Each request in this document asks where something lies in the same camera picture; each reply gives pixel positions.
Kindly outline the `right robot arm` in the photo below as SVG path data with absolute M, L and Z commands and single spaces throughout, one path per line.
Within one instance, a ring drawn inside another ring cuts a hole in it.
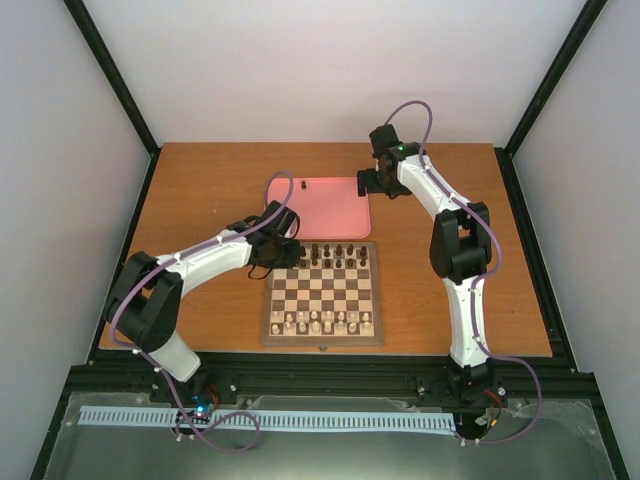
M 429 260 L 442 279 L 451 319 L 448 393 L 469 404 L 492 382 L 483 293 L 492 259 L 488 207 L 459 194 L 417 142 L 404 143 L 390 123 L 369 133 L 376 166 L 357 172 L 358 194 L 414 195 L 433 221 Z

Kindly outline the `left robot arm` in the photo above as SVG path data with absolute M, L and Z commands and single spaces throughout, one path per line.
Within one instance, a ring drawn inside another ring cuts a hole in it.
M 107 296 L 102 318 L 132 351 L 173 377 L 172 388 L 186 402 L 201 400 L 208 378 L 198 355 L 177 333 L 181 300 L 190 291 L 246 266 L 267 271 L 292 268 L 300 260 L 296 239 L 300 217 L 278 201 L 260 216 L 232 223 L 210 239 L 183 251 L 153 257 L 145 252 L 125 263 Z

